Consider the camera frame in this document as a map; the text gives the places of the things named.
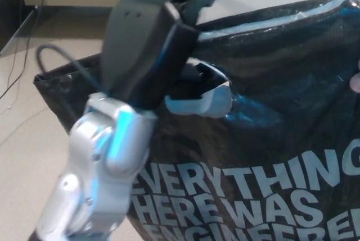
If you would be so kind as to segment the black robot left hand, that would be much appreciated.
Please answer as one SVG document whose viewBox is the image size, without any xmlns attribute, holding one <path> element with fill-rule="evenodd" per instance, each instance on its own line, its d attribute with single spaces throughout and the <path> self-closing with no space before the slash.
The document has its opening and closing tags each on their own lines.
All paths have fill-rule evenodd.
<svg viewBox="0 0 360 241">
<path fill-rule="evenodd" d="M 100 71 L 110 95 L 152 111 L 194 50 L 200 11 L 215 0 L 120 0 L 103 40 Z"/>
</svg>

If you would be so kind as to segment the person bare hand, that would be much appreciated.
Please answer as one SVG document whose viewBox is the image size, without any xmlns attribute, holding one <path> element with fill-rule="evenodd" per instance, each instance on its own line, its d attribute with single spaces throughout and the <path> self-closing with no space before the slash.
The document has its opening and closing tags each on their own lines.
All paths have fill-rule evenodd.
<svg viewBox="0 0 360 241">
<path fill-rule="evenodd" d="M 358 61 L 358 72 L 350 79 L 349 86 L 352 91 L 360 93 L 360 61 Z"/>
</svg>

